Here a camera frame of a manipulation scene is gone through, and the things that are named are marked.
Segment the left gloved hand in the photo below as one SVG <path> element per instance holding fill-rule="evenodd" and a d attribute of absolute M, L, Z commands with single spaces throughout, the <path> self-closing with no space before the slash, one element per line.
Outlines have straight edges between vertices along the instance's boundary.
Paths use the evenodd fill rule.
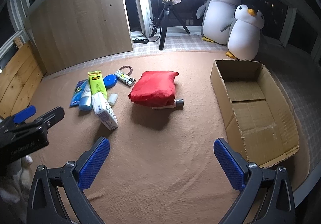
<path fill-rule="evenodd" d="M 13 162 L 8 166 L 4 177 L 1 177 L 1 198 L 11 212 L 19 219 L 25 219 L 27 203 L 31 189 L 33 160 L 30 155 Z"/>

